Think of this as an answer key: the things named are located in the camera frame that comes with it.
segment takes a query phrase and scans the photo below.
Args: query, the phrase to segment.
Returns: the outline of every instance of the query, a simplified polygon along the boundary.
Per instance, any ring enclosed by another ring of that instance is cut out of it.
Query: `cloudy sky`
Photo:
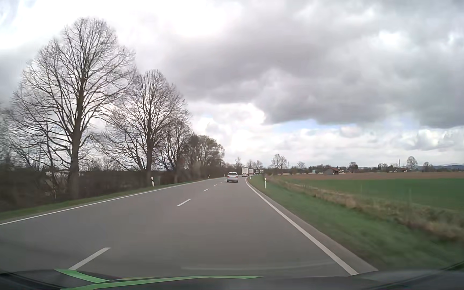
[[[177,84],[226,161],[464,162],[464,1],[0,0],[2,100],[83,16]]]

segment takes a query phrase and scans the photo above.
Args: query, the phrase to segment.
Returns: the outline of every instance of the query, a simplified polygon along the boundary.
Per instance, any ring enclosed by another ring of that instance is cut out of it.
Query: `solid white edge line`
[[[184,203],[186,203],[186,202],[188,202],[188,201],[190,201],[190,200],[191,200],[191,199],[188,199],[188,200],[184,201],[183,203],[181,203],[181,204],[179,204],[179,205],[177,205],[177,206],[181,206],[181,205],[183,205]]]
[[[173,185],[173,186],[164,187],[164,188],[159,188],[159,189],[154,189],[154,190],[143,191],[143,192],[141,192],[141,193],[130,194],[130,195],[124,195],[124,196],[122,196],[122,197],[116,197],[116,198],[113,198],[113,199],[107,199],[107,200],[103,200],[103,201],[97,201],[97,202],[94,202],[94,203],[88,203],[88,204],[76,206],[76,207],[74,207],[74,208],[61,209],[61,210],[59,210],[59,211],[52,212],[52,213],[47,213],[47,214],[42,214],[42,215],[37,215],[37,216],[32,216],[32,217],[27,217],[27,218],[22,218],[22,219],[17,219],[17,220],[11,220],[11,221],[7,221],[7,222],[0,223],[0,226],[4,226],[5,224],[14,223],[14,222],[18,222],[18,221],[33,219],[33,218],[37,218],[37,217],[43,217],[43,216],[52,215],[52,214],[56,214],[56,213],[61,213],[61,212],[65,212],[65,211],[70,211],[70,210],[72,210],[72,209],[84,208],[84,207],[89,206],[89,205],[104,203],[104,202],[113,201],[113,200],[118,200],[118,199],[127,198],[127,197],[133,197],[133,196],[136,196],[136,195],[139,195],[139,194],[147,194],[147,193],[152,193],[153,191],[164,190],[164,189],[169,189],[169,188],[184,186],[184,185],[188,185],[188,184],[194,184],[194,183],[198,183],[198,182],[202,182],[202,181],[209,181],[209,179],[200,180],[200,181],[195,181],[195,182],[190,182],[190,183],[185,183],[185,184]]]
[[[352,267],[350,267],[347,263],[345,263],[344,260],[336,256],[332,251],[330,251],[325,245],[323,245],[320,241],[318,241],[316,238],[311,236],[305,229],[300,227],[296,222],[291,220],[287,215],[285,215],[283,212],[281,212],[278,208],[276,208],[273,204],[271,204],[269,201],[267,201],[262,195],[260,195],[249,183],[248,181],[246,182],[248,187],[255,192],[263,201],[265,201],[271,208],[273,208],[278,214],[280,214],[283,218],[286,219],[290,224],[293,225],[293,227],[296,227],[297,230],[300,231],[300,233],[304,234],[310,241],[312,241],[316,246],[318,246],[322,251],[324,251],[329,257],[331,257],[332,260],[334,260],[338,265],[340,265],[345,271],[347,271],[350,275],[357,275],[359,274],[356,270],[354,270]]]
[[[80,262],[76,263],[76,265],[72,266],[71,268],[69,268],[68,270],[76,270],[78,269],[79,267],[82,267],[83,265],[87,264],[88,262],[90,262],[91,260],[93,260],[94,258],[96,258],[97,256],[105,253],[108,249],[110,248],[102,248],[101,250],[99,250],[98,252],[88,256],[87,258],[81,260]]]

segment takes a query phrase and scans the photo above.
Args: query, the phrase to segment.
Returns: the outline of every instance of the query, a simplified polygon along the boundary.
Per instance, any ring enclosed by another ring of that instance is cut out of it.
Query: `green grass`
[[[155,186],[155,187],[140,188],[140,189],[134,189],[134,190],[129,190],[129,191],[122,191],[119,193],[106,194],[106,195],[101,195],[98,197],[83,198],[83,199],[69,200],[69,201],[58,202],[58,203],[45,204],[41,206],[36,206],[34,208],[22,208],[22,209],[17,209],[15,211],[7,211],[7,212],[0,213],[0,220],[25,217],[28,215],[48,212],[48,211],[52,211],[55,209],[68,208],[70,206],[81,205],[85,203],[91,203],[91,202],[110,199],[114,197],[120,197],[123,195],[136,194],[136,193],[141,193],[143,191],[150,191],[154,189],[159,189],[159,188],[164,188],[164,187],[169,187],[169,186],[174,186],[174,185],[179,185],[179,184],[184,184],[184,183],[190,183],[190,182],[194,182],[194,181],[182,182],[182,183],[177,183],[177,184],[160,185],[160,186]]]
[[[251,184],[368,263],[384,269],[441,268],[464,260],[464,247],[274,183]]]
[[[363,194],[446,208],[464,212],[464,179],[393,179],[393,180],[297,180],[288,181],[331,189],[349,194]]]

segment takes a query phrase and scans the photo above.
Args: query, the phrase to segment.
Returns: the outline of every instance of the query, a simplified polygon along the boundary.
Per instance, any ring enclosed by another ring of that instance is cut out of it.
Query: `silver car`
[[[227,175],[227,182],[239,182],[239,175],[237,175],[237,172],[229,172]]]

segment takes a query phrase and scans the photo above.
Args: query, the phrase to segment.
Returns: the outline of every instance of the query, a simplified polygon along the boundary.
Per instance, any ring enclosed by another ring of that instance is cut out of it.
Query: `road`
[[[119,277],[374,270],[256,193],[245,178],[184,184],[0,226],[0,269],[75,265]]]

